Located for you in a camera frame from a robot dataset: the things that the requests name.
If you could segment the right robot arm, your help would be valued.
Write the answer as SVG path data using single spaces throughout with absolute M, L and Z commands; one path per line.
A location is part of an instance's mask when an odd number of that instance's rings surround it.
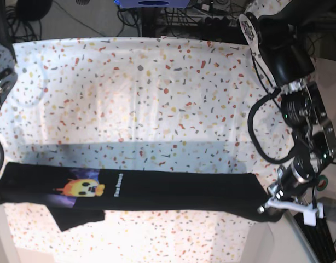
M 5 1 L 0 1 L 0 110 L 18 80 L 16 55 L 10 40 Z

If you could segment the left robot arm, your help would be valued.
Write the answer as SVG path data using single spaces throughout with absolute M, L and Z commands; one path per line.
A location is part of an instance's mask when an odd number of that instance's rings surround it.
M 269 163 L 282 165 L 269 195 L 289 201 L 302 196 L 320 182 L 321 172 L 336 159 L 336 136 L 318 86 L 310 78 L 314 64 L 298 39 L 298 31 L 328 11 L 336 1 L 290 1 L 276 14 L 266 14 L 260 1 L 251 1 L 239 17 L 242 33 L 251 49 L 253 63 L 266 67 L 274 91 L 257 102 L 247 125 L 258 153 Z M 293 148 L 281 159 L 269 157 L 261 148 L 253 119 L 267 101 L 281 97 L 280 111 L 292 129 Z

